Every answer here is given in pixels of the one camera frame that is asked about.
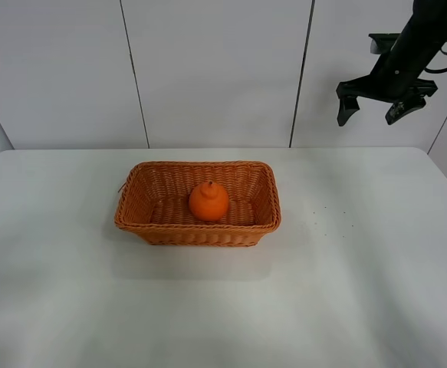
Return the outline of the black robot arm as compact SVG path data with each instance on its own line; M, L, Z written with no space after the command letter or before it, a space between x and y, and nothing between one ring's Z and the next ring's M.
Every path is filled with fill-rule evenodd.
M360 110L359 97L391 103L386 122L394 124L426 106L438 87L419 77L447 73L447 1L414 1L412 16L400 33L372 33L370 52L379 56L363 77L340 82L337 122L344 126Z

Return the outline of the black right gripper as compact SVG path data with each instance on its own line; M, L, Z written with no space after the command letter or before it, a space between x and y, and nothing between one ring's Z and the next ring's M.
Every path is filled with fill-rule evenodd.
M436 44L419 44L399 36L388 53L378 55L368 75L339 83L338 125L344 126L360 110L358 97L394 102L385 116L388 125L424 108L425 96L431 97L437 85L419 75L436 53Z

